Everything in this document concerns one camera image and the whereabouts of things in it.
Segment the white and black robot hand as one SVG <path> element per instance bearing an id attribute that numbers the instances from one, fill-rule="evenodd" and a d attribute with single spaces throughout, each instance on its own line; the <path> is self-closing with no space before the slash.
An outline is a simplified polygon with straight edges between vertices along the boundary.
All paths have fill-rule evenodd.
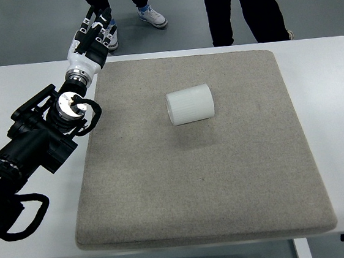
<path id="1" fill-rule="evenodd" d="M 108 46 L 116 31 L 116 26 L 110 25 L 111 20 L 109 7 L 94 15 L 94 7 L 90 6 L 69 47 L 69 67 L 65 79 L 81 80 L 89 86 L 94 75 L 103 69 L 109 52 Z"/>

